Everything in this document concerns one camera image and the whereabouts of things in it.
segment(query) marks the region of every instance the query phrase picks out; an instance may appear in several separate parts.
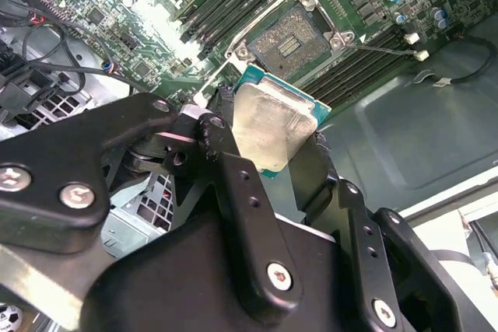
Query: black plastic bracket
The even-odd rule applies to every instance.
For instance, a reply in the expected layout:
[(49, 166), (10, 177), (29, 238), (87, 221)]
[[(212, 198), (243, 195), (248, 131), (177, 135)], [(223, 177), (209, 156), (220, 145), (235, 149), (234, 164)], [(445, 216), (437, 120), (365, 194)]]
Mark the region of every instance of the black plastic bracket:
[(231, 128), (233, 127), (233, 101), (235, 100), (233, 91), (232, 85), (221, 84), (208, 103), (208, 109), (223, 118)]
[[(214, 182), (239, 299), (256, 320), (280, 323), (296, 311), (303, 286), (258, 171), (240, 157), (232, 131), (220, 117), (203, 114), (198, 139)], [(274, 264), (288, 274), (275, 274)], [(275, 286), (288, 280), (288, 289)]]
[(398, 301), (417, 330), (494, 330), (398, 213), (382, 208), (373, 220), (385, 235)]
[[(339, 179), (326, 139), (311, 136), (289, 163), (297, 207), (305, 222), (332, 234), (341, 247), (341, 292), (345, 320), (353, 329), (410, 330), (396, 299), (382, 234), (368, 215), (361, 191)], [(389, 307), (394, 325), (378, 316), (376, 303)]]
[(180, 113), (169, 131), (150, 134), (136, 142), (124, 164), (136, 172), (147, 170), (194, 178), (201, 163), (196, 123), (197, 118)]
[[(19, 167), (31, 179), (17, 192), (0, 190), (0, 243), (54, 253), (87, 248), (110, 208), (101, 156), (167, 131), (176, 119), (170, 104), (142, 93), (0, 143), (0, 167)], [(61, 190), (74, 183), (95, 195), (88, 208), (61, 202)]]

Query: screw hole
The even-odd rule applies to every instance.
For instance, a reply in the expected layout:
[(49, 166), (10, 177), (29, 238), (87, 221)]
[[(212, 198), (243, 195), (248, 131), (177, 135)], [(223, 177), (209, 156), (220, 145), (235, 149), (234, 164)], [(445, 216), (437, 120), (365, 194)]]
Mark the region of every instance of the screw hole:
[(399, 223), (401, 222), (399, 220), (399, 218), (396, 216), (396, 214), (394, 214), (393, 212), (388, 212), (388, 215), (389, 215), (389, 218), (391, 219), (391, 221), (393, 221), (394, 223), (396, 223), (397, 225), (399, 225)]
[(167, 113), (170, 111), (170, 108), (168, 107), (168, 104), (166, 101), (162, 101), (162, 100), (156, 100), (154, 103), (153, 103), (153, 106), (157, 109), (157, 110), (160, 110), (161, 112), (164, 112), (164, 113)]
[(369, 253), (369, 254), (370, 254), (370, 256), (372, 256), (373, 258), (378, 258), (378, 257), (379, 257), (379, 256), (378, 256), (378, 254), (377, 254), (377, 252), (375, 251), (375, 249), (374, 249), (374, 248), (372, 248), (372, 247), (369, 247), (369, 248), (368, 248), (368, 253)]
[(209, 121), (218, 128), (225, 128), (225, 124), (218, 117), (211, 117)]
[(185, 155), (183, 152), (177, 152), (174, 155), (173, 165), (182, 166), (185, 163), (185, 161), (187, 161), (187, 155)]
[(346, 185), (348, 186), (349, 190), (353, 192), (354, 194), (358, 193), (358, 188), (353, 183), (347, 182)]
[(253, 208), (259, 208), (259, 200), (256, 197), (251, 197), (249, 199), (249, 205), (252, 206)]

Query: motherboard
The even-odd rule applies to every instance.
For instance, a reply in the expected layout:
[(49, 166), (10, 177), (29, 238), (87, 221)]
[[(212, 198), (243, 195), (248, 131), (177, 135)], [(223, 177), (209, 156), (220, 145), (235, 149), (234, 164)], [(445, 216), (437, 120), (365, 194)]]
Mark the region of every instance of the motherboard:
[(334, 111), (417, 63), (354, 46), (430, 54), (496, 10), (496, 0), (40, 1), (100, 37), (120, 74), (175, 103), (235, 85), (253, 64)]

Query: wire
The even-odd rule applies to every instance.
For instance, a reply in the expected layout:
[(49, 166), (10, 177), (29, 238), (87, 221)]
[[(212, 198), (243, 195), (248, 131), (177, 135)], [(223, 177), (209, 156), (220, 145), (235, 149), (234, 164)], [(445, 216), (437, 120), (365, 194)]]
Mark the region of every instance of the wire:
[(459, 35), (457, 36), (457, 40), (462, 41), (462, 42), (467, 42), (470, 44), (474, 44), (476, 46), (482, 46), (485, 47), (488, 50), (488, 58), (484, 61), (484, 64), (481, 65), (479, 69), (477, 69), (475, 72), (472, 74), (466, 75), (461, 78), (456, 78), (456, 79), (451, 79), (452, 84), (458, 84), (458, 83), (466, 83), (468, 81), (471, 81), (473, 79), (478, 78), (482, 74), (484, 74), (491, 64), (496, 60), (496, 56), (498, 56), (498, 49), (496, 48), (495, 44), (479, 37), (471, 37), (469, 35), (467, 36), (462, 36)]
[[(34, 60), (29, 60), (28, 61), (28, 59), (27, 59), (27, 45), (28, 45), (28, 40), (31, 37), (31, 35), (33, 35), (33, 33), (35, 31), (37, 31), (41, 27), (45, 27), (45, 26), (46, 27), (55, 28), (58, 31), (59, 37), (61, 39), (60, 39), (59, 43), (54, 48), (52, 48), (50, 51), (48, 51), (44, 56), (42, 56), (40, 58), (36, 58)], [(36, 62), (39, 62), (39, 61), (42, 61), (42, 60), (45, 60), (45, 59), (51, 57), (52, 55), (54, 55), (55, 53), (57, 53), (61, 48), (65, 52), (66, 56), (68, 57), (68, 59), (70, 60), (70, 62), (72, 63), (72, 65), (76, 66), (76, 67), (79, 67), (80, 65), (79, 65), (78, 61), (76, 60), (76, 58), (74, 57), (74, 55), (72, 54), (72, 52), (71, 52), (71, 50), (70, 50), (70, 48), (68, 46), (67, 35), (64, 33), (64, 31), (61, 30), (60, 28), (58, 28), (55, 25), (43, 22), (43, 23), (39, 23), (37, 25), (34, 25), (26, 33), (26, 35), (24, 36), (24, 39), (23, 39), (23, 49), (21, 51), (21, 56), (24, 58), (24, 60), (27, 61), (27, 63), (28, 63), (29, 66), (33, 66), (33, 63), (36, 63)], [(62, 95), (62, 96), (71, 96), (71, 95), (75, 95), (76, 93), (80, 93), (85, 88), (85, 84), (86, 84), (86, 77), (85, 77), (85, 75), (83, 73), (78, 73), (78, 81), (79, 81), (78, 89), (73, 90), (73, 91), (65, 91), (65, 90), (59, 88), (59, 92), (58, 93), (60, 95)]]
[(481, 226), (481, 223), (478, 221), (474, 221), (470, 223), (471, 227), (475, 229), (475, 232), (479, 232), (479, 234), (484, 238), (484, 240), (487, 242), (489, 248), (493, 252), (496, 258), (498, 258), (498, 247), (496, 247), (496, 244), (491, 240), (491, 238), (488, 236), (488, 233), (484, 230), (484, 228)]
[(45, 22), (44, 17), (38, 18), (36, 15), (31, 17), (30, 21), (33, 23), (33, 25), (40, 25), (41, 23)]
[(422, 83), (423, 81), (425, 81), (429, 77), (433, 77), (431, 79), (434, 82), (437, 82), (437, 81), (440, 80), (440, 78), (437, 77), (436, 72), (433, 69), (426, 69), (426, 70), (422, 70), (421, 72), (419, 72), (415, 76), (415, 78), (413, 79), (413, 83), (415, 83), (416, 85), (418, 85), (419, 83)]
[[(115, 63), (110, 55), (109, 49), (107, 48), (105, 43), (99, 37), (97, 37), (95, 34), (93, 34), (88, 28), (84, 27), (83, 25), (79, 25), (78, 23), (62, 21), (60, 19), (57, 19), (56, 17), (53, 17), (52, 15), (50, 15), (46, 12), (40, 11), (39, 9), (35, 9), (34, 7), (31, 7), (29, 5), (24, 5), (22, 3), (14, 2), (13, 0), (3, 0), (3, 1), (5, 1), (11, 5), (15, 5), (21, 9), (25, 9), (25, 10), (34, 12), (37, 15), (43, 16), (45, 19), (52, 21), (58, 28), (60, 28), (60, 30), (66, 36), (69, 35), (69, 31), (66, 28), (66, 26), (70, 26), (70, 27), (75, 28), (75, 29), (80, 29), (83, 32), (87, 33), (92, 39), (94, 39), (103, 48), (108, 61), (112, 64), (112, 69), (114, 69)], [(67, 41), (65, 41), (63, 44), (61, 44), (61, 46), (67, 46)], [(68, 47), (67, 48), (64, 47), (64, 49), (65, 49), (66, 54), (71, 54), (71, 51), (68, 49)], [(49, 63), (45, 63), (45, 62), (40, 62), (39, 59), (37, 59), (37, 60), (38, 61), (29, 61), (30, 65), (35, 67), (35, 68), (51, 69), (51, 70), (57, 70), (60, 72), (76, 72), (76, 73), (83, 73), (83, 74), (104, 75), (104, 76), (116, 79), (120, 82), (126, 83), (139, 92), (145, 91), (145, 89), (143, 89), (136, 81), (133, 81), (133, 80), (127, 79), (123, 76), (114, 74), (114, 73), (112, 73), (112, 70), (110, 70), (110, 72), (105, 72), (104, 70), (100, 70), (100, 69), (81, 67), (81, 66), (79, 66), (76, 59), (74, 60), (75, 61), (74, 65), (76, 65), (76, 66), (54, 65), (54, 64), (49, 64)]]
[(398, 56), (404, 56), (404, 55), (413, 56), (413, 55), (417, 54), (417, 51), (412, 51), (412, 50), (399, 51), (399, 50), (391, 50), (389, 48), (381, 48), (381, 47), (357, 46), (355, 44), (350, 44), (346, 47), (352, 48), (353, 50), (376, 51), (376, 52), (383, 52), (385, 54), (396, 54)]
[(475, 237), (477, 238), (477, 242), (479, 244), (479, 248), (481, 248), (481, 252), (485, 253), (487, 250), (486, 250), (486, 247), (484, 245), (484, 240), (482, 239), (481, 233), (475, 227), (474, 222), (470, 222), (470, 226), (472, 227), (472, 229), (475, 232)]
[(24, 27), (31, 25), (32, 15), (20, 16), (0, 9), (0, 24), (4, 27)]

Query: ventilation grille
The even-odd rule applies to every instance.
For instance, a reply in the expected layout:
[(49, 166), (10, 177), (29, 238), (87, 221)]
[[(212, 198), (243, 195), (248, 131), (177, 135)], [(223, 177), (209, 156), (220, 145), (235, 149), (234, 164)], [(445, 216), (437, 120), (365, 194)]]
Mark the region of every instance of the ventilation grille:
[(83, 94), (65, 98), (55, 95), (39, 106), (33, 113), (20, 114), (16, 117), (16, 120), (27, 130), (34, 130), (95, 107), (94, 105), (89, 106), (90, 101), (90, 98)]
[(163, 195), (158, 196), (153, 190), (140, 198), (137, 215), (158, 229), (168, 232), (173, 222), (173, 202), (170, 177), (159, 176), (154, 189), (163, 190)]

